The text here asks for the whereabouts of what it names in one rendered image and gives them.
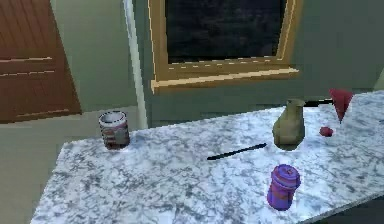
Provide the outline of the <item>marble topped table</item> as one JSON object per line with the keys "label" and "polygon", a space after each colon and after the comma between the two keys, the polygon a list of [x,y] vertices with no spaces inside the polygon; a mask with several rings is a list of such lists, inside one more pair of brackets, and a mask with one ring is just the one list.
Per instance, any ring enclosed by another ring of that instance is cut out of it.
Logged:
{"label": "marble topped table", "polygon": [[[30,224],[309,224],[384,195],[384,91],[355,95],[342,122],[332,105],[306,109],[291,152],[274,144],[279,116],[271,108],[135,131],[118,151],[99,139],[67,143]],[[301,179],[286,211],[267,202],[280,164]]]}

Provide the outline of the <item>red and white can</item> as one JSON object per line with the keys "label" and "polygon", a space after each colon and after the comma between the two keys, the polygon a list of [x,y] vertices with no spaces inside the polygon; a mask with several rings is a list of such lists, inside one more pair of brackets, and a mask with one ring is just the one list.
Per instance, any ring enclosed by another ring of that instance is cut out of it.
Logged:
{"label": "red and white can", "polygon": [[130,136],[124,112],[105,112],[99,116],[98,122],[104,145],[108,150],[119,150],[129,145]]}

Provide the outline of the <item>olive green jug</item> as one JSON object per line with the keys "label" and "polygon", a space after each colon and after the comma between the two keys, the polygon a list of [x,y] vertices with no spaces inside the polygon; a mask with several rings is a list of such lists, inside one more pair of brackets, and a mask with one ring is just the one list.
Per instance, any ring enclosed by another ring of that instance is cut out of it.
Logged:
{"label": "olive green jug", "polygon": [[293,151],[305,137],[303,107],[300,99],[288,99],[286,107],[272,129],[274,144],[285,151]]}

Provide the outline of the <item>black pen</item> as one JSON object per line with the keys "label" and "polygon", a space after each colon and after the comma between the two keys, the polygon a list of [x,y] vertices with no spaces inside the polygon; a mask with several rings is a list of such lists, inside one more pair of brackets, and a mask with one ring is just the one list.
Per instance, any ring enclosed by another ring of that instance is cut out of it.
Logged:
{"label": "black pen", "polygon": [[210,157],[207,157],[207,160],[217,160],[217,159],[233,156],[233,155],[241,153],[241,152],[264,148],[266,146],[267,146],[267,143],[257,144],[257,145],[250,146],[250,147],[247,147],[247,148],[243,148],[243,149],[239,149],[239,150],[235,150],[235,151],[230,151],[230,152],[225,152],[225,153],[222,153],[222,154],[210,156]]}

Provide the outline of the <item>brown wooden door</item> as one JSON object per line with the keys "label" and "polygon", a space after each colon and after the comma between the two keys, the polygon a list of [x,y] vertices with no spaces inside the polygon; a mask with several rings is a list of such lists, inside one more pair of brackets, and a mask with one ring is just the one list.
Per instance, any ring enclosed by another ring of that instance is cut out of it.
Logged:
{"label": "brown wooden door", "polygon": [[0,124],[81,112],[50,0],[0,0]]}

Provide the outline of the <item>red cone funnel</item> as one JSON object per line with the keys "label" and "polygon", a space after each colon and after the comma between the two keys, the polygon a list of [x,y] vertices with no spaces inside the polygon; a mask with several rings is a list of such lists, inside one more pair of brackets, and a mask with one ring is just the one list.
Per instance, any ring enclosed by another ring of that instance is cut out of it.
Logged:
{"label": "red cone funnel", "polygon": [[329,95],[330,99],[306,101],[304,106],[317,107],[319,105],[332,104],[335,108],[339,122],[342,122],[354,94],[343,89],[330,89]]}

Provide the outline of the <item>wooden framed window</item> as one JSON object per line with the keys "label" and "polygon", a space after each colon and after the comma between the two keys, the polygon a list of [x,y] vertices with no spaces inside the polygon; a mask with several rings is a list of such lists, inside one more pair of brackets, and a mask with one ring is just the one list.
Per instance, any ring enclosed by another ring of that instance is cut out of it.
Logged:
{"label": "wooden framed window", "polygon": [[304,0],[147,0],[155,93],[289,79]]}

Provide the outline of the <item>purple sleeved beer can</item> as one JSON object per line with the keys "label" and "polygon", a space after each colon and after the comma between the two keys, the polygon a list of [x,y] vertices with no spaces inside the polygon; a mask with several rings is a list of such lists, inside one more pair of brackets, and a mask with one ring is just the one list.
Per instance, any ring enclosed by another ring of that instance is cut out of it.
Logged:
{"label": "purple sleeved beer can", "polygon": [[267,193],[268,204],[278,211],[288,210],[300,184],[300,174],[293,166],[287,164],[276,166],[271,172],[271,183]]}

